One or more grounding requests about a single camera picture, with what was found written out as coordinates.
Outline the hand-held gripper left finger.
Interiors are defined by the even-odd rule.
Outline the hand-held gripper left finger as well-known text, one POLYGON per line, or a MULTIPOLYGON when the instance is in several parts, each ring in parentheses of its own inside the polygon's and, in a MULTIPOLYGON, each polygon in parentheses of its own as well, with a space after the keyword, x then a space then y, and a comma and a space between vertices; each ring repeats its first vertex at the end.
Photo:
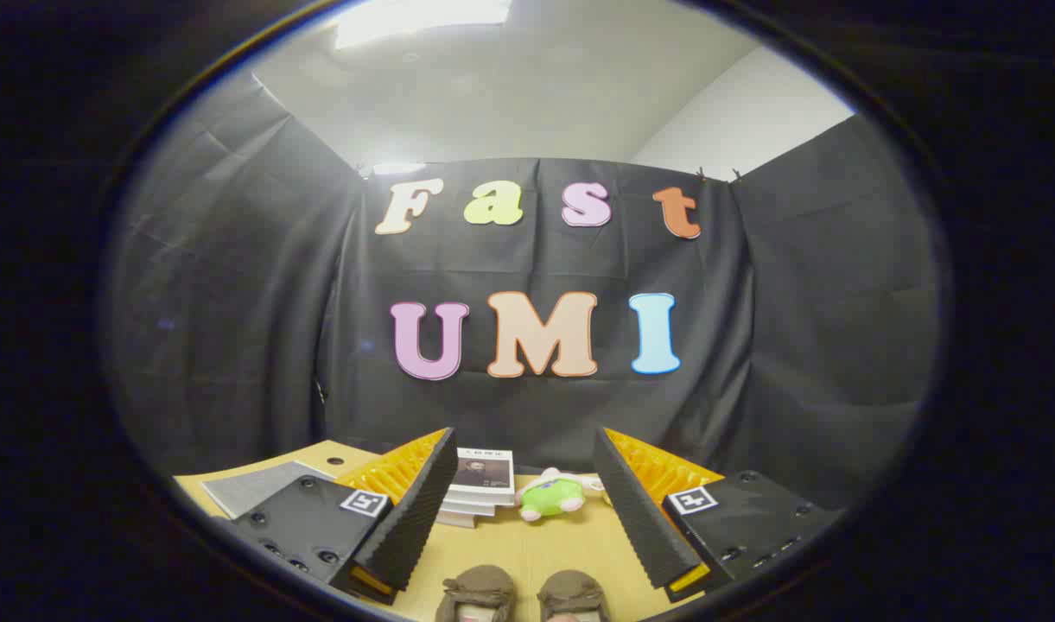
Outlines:
POLYGON ((231 534, 287 572, 381 605, 411 580, 456 472, 452 428, 376 455, 316 442, 212 477, 231 534))

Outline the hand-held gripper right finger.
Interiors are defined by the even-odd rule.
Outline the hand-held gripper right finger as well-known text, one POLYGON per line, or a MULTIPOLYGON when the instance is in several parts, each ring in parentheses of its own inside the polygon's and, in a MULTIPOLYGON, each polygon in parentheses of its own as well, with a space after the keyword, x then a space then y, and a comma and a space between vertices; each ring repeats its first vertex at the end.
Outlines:
POLYGON ((775 566, 842 516, 756 470, 721 475, 610 428, 595 433, 594 467, 642 570, 672 602, 775 566))

